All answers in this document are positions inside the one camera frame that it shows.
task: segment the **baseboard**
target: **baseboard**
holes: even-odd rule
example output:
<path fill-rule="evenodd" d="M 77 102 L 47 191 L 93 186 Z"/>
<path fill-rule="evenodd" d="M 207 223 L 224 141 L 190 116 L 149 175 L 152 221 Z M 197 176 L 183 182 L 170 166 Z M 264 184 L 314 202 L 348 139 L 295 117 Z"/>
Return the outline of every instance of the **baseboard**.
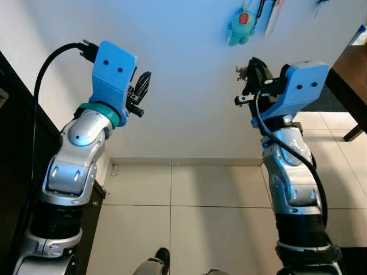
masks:
<path fill-rule="evenodd" d="M 186 165 L 186 166 L 260 166 L 262 158 L 111 158 L 114 164 L 121 165 Z"/>

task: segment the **plush toy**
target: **plush toy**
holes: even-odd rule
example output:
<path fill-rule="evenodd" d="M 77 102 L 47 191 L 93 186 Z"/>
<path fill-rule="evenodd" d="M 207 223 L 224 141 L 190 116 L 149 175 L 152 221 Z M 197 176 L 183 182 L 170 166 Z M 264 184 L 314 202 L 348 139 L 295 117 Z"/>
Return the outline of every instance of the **plush toy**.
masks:
<path fill-rule="evenodd" d="M 253 35 L 255 21 L 256 16 L 248 11 L 247 5 L 244 3 L 243 8 L 232 17 L 230 27 L 225 32 L 227 44 L 230 46 L 234 46 L 238 43 L 245 44 L 248 37 Z"/>

